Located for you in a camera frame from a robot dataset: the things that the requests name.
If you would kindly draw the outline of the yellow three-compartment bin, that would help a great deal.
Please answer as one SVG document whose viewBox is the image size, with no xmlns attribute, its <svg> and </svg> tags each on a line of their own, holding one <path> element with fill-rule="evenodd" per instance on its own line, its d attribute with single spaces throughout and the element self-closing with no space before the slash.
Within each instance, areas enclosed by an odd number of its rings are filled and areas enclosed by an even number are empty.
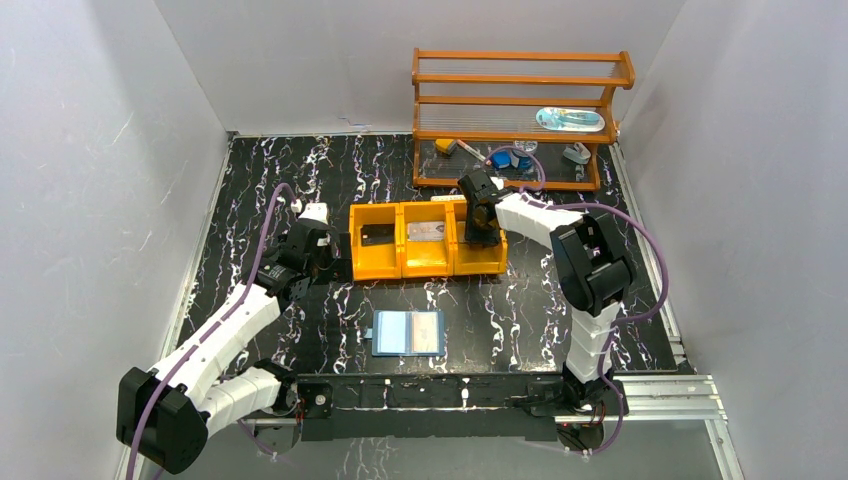
<svg viewBox="0 0 848 480">
<path fill-rule="evenodd" d="M 353 280 L 395 280 L 470 275 L 500 275 L 507 270 L 504 234 L 495 247 L 469 245 L 464 240 L 466 202 L 410 201 L 353 204 L 349 209 Z M 441 242 L 409 242 L 410 222 L 443 221 Z M 360 229 L 366 224 L 394 224 L 391 245 L 364 247 Z"/>
</svg>

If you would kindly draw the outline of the blue card holder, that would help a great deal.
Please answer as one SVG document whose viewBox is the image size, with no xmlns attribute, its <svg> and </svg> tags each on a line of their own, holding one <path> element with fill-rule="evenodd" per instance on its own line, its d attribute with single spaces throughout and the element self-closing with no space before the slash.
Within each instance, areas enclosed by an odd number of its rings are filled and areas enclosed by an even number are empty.
<svg viewBox="0 0 848 480">
<path fill-rule="evenodd" d="M 442 311 L 378 310 L 366 330 L 375 357 L 438 357 L 446 355 Z"/>
</svg>

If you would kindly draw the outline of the orange wooden shelf rack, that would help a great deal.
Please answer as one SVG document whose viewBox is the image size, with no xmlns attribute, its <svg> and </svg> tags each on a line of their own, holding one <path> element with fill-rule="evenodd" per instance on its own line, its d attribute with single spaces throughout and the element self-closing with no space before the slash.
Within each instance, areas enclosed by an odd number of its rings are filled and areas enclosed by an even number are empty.
<svg viewBox="0 0 848 480">
<path fill-rule="evenodd" d="M 627 51 L 550 53 L 415 49 L 412 135 L 413 183 L 448 187 L 468 170 L 486 168 L 508 185 L 536 183 L 539 169 L 496 170 L 488 154 L 516 140 L 538 143 L 535 156 L 554 191 L 596 191 L 601 186 L 598 150 L 618 137 L 613 115 L 617 91 L 631 89 L 636 72 Z M 543 107 L 598 112 L 605 120 L 595 133 L 544 129 L 535 119 Z M 483 163 L 457 144 L 449 157 L 438 153 L 436 139 L 460 139 L 487 157 Z M 586 165 L 563 157 L 566 146 L 582 142 L 592 153 Z"/>
</svg>

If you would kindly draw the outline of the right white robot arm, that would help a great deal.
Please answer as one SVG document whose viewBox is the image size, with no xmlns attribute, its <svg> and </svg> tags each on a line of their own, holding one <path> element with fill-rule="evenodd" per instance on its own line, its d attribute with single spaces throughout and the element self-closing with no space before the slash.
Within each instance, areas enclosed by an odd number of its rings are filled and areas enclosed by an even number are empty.
<svg viewBox="0 0 848 480">
<path fill-rule="evenodd" d="M 551 251 L 557 282 L 572 312 L 560 397 L 571 411 L 590 413 L 610 382 L 607 341 L 635 280 L 627 250 L 615 233 L 614 216 L 545 204 L 498 187 L 482 170 L 461 177 L 458 186 L 466 200 L 468 244 L 496 246 L 506 230 Z"/>
</svg>

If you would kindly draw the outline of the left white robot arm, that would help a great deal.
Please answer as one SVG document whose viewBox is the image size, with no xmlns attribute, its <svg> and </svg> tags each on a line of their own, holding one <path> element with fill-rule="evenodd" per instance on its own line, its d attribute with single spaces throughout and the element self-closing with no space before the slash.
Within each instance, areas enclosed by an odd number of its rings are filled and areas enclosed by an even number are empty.
<svg viewBox="0 0 848 480">
<path fill-rule="evenodd" d="M 139 457 L 179 474 L 225 427 L 260 411 L 303 418 L 324 412 L 330 396 L 301 388 L 293 371 L 270 359 L 224 379 L 247 344 L 308 289 L 352 277 L 350 236 L 335 234 L 325 203 L 308 203 L 271 248 L 260 246 L 249 279 L 190 338 L 147 370 L 131 368 L 118 387 L 116 437 Z"/>
</svg>

